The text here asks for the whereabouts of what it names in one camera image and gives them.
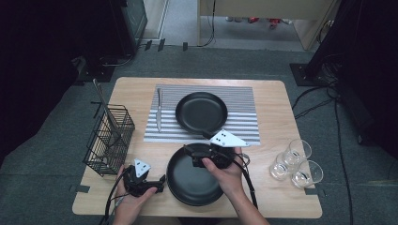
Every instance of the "striped placemat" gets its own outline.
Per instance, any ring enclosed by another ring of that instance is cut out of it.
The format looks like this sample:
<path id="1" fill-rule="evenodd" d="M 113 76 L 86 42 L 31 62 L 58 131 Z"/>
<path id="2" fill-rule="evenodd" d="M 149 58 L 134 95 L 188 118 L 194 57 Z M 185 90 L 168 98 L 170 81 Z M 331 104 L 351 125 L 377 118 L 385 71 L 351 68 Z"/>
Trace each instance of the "striped placemat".
<path id="1" fill-rule="evenodd" d="M 162 89 L 161 133 L 156 125 L 158 92 Z M 176 105 L 186 95 L 209 92 L 225 103 L 227 120 L 222 127 L 250 145 L 260 145 L 253 89 L 247 86 L 203 86 L 157 84 L 145 129 L 144 142 L 152 143 L 208 143 L 201 135 L 190 134 L 176 121 Z"/>

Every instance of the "wooden desk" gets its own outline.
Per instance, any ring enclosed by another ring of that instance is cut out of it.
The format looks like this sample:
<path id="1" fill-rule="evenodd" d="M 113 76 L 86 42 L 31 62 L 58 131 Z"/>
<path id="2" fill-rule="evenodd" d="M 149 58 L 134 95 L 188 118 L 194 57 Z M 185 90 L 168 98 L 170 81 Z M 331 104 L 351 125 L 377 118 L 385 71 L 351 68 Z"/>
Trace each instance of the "wooden desk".
<path id="1" fill-rule="evenodd" d="M 201 16 L 213 15 L 213 0 L 197 0 L 197 43 L 201 45 Z M 217 0 L 215 16 L 294 20 L 304 50 L 309 50 L 340 0 Z"/>
<path id="2" fill-rule="evenodd" d="M 259 211 L 266 218 L 319 218 L 322 209 L 317 195 L 306 195 L 290 180 L 277 181 L 269 165 L 290 140 L 299 138 L 284 84 L 279 81 L 196 80 L 161 78 L 120 78 L 110 103 L 129 110 L 136 129 L 132 134 L 126 164 L 139 158 L 152 166 L 147 180 L 159 180 L 166 173 L 169 159 L 181 143 L 144 142 L 145 126 L 156 84 L 190 84 L 216 86 L 250 86 L 253 88 L 261 145 L 244 148 L 251 158 L 249 165 Z M 81 185 L 90 186 L 88 193 L 77 193 L 73 212 L 79 215 L 103 215 L 115 176 L 101 177 L 86 168 Z M 249 195 L 246 182 L 244 187 Z M 234 218 L 236 213 L 225 196 L 211 205 L 188 206 L 177 200 L 167 184 L 163 193 L 151 198 L 142 210 L 143 216 Z"/>

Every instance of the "person's right hand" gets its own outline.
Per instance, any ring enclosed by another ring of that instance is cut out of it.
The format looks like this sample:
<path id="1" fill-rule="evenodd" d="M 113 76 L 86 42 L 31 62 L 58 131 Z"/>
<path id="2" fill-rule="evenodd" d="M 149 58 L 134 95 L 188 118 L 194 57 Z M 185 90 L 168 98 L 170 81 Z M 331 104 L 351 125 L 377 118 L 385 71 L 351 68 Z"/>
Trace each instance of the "person's right hand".
<path id="1" fill-rule="evenodd" d="M 235 152 L 241 154 L 242 149 L 236 147 Z M 235 157 L 235 161 L 240 165 L 243 164 L 240 157 Z M 220 187 L 227 197 L 230 197 L 233 193 L 243 192 L 242 170 L 237 165 L 232 163 L 227 169 L 220 170 L 213 161 L 207 157 L 202 158 L 202 162 L 207 170 L 219 181 Z"/>

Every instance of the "black metal basket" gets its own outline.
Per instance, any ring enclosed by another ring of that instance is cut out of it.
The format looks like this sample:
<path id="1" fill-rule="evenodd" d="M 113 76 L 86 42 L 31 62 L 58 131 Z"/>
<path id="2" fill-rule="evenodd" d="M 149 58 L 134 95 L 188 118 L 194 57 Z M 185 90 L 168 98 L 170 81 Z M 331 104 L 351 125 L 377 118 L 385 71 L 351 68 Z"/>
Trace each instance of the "black metal basket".
<path id="1" fill-rule="evenodd" d="M 120 136 L 112 132 L 105 114 L 97 118 L 87 143 L 87 153 L 83 163 L 99 175 L 117 174 L 126 160 L 132 132 L 135 130 L 128 110 L 123 105 L 108 104 L 111 116 L 114 117 Z"/>

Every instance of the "drinking glass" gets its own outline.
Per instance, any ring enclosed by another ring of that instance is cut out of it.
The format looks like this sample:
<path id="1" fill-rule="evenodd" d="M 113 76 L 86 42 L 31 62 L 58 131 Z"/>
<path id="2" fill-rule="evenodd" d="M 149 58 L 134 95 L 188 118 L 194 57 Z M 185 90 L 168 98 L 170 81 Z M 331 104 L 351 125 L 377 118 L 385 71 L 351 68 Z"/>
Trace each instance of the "drinking glass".
<path id="1" fill-rule="evenodd" d="M 312 160 L 302 161 L 292 174 L 292 182 L 298 188 L 306 188 L 323 179 L 322 168 Z"/>
<path id="2" fill-rule="evenodd" d="M 284 180 L 293 173 L 302 160 L 307 159 L 312 153 L 311 146 L 301 140 L 295 139 L 287 146 L 286 150 L 278 154 L 275 162 L 269 167 L 272 176 L 277 180 Z"/>

